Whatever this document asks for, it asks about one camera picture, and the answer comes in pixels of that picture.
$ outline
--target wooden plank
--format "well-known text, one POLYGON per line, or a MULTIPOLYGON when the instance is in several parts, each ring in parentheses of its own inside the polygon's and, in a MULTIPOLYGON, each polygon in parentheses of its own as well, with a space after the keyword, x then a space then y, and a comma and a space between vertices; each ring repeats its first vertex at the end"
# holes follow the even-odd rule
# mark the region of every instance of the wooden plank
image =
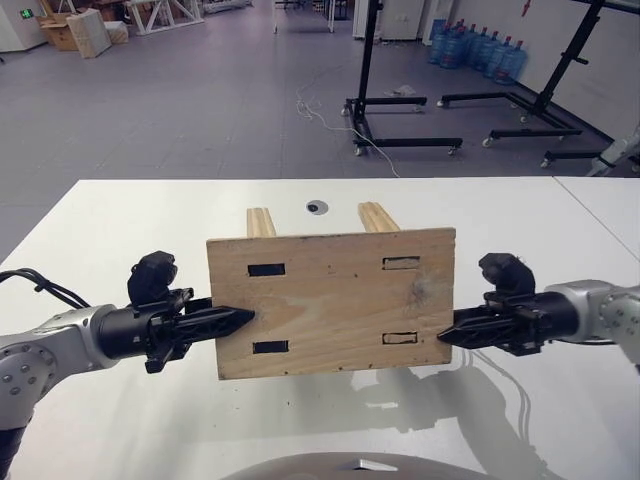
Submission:
POLYGON ((53 17, 55 12, 53 11, 53 8, 51 8, 49 0, 40 0, 40 5, 42 5, 42 9, 47 17, 53 17))
POLYGON ((398 232, 400 227, 378 202, 366 202, 358 205, 358 215, 368 233, 398 232))
POLYGON ((215 304, 256 311, 216 340, 219 377, 449 363, 454 243, 451 228, 209 240, 215 304))
POLYGON ((247 209, 247 236, 249 238, 276 236, 276 229, 268 208, 247 209))

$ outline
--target tiled floor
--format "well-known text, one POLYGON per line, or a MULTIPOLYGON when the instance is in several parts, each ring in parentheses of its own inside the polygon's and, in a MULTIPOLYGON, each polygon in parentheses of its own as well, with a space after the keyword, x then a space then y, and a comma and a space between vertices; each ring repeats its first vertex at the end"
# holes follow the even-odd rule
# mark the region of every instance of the tiled floor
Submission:
MULTIPOLYGON (((94 60, 49 46, 3 55, 0 259, 81 178, 391 176, 378 155, 353 155, 348 132, 329 132, 296 109, 300 91, 329 125, 346 126, 339 111, 356 93, 362 54, 351 22, 337 22, 331 35, 317 14, 280 11, 274 35, 270 1, 254 4, 202 25, 133 36, 94 60)), ((454 158, 446 148, 389 149, 401 176, 586 173, 584 161, 539 168, 543 153, 561 146, 556 138, 482 148, 490 128, 519 128, 517 113, 504 101, 435 108, 444 93, 495 86, 426 58, 419 43, 375 48, 371 96, 409 84, 430 102, 422 115, 372 113, 372 126, 381 136, 461 136, 465 144, 454 158)), ((585 133, 562 146, 604 143, 585 133)))

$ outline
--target white wall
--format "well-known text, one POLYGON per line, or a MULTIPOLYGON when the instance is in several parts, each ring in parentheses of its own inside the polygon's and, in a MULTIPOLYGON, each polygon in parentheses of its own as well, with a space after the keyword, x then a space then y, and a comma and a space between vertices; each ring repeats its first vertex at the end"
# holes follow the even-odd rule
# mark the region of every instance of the white wall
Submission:
MULTIPOLYGON (((522 18, 524 0, 458 0, 452 19, 477 23, 524 40, 529 62, 520 82, 539 92, 569 45, 588 5, 534 0, 522 18)), ((603 9, 581 56, 555 91, 553 101, 611 137, 630 134, 640 121, 640 17, 603 9)))

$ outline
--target cardboard box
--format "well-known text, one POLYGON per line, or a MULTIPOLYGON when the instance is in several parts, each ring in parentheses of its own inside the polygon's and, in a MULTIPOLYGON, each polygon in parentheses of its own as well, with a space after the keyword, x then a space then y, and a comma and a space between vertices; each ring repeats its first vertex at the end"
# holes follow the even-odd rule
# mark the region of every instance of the cardboard box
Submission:
POLYGON ((67 18, 67 25, 82 58, 95 58, 111 46, 111 38, 98 10, 88 9, 67 18))
POLYGON ((124 22, 104 22, 113 45, 129 42, 129 30, 124 22))

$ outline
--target wooden leg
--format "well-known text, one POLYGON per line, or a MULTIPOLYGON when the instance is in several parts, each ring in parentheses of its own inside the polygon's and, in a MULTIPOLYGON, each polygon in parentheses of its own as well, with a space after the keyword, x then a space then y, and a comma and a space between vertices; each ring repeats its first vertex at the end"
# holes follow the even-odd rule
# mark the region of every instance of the wooden leg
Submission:
POLYGON ((249 238, 276 236, 276 229, 268 208, 247 209, 247 236, 249 238))
POLYGON ((399 232, 400 227, 378 202, 358 205, 358 214, 367 233, 399 232))

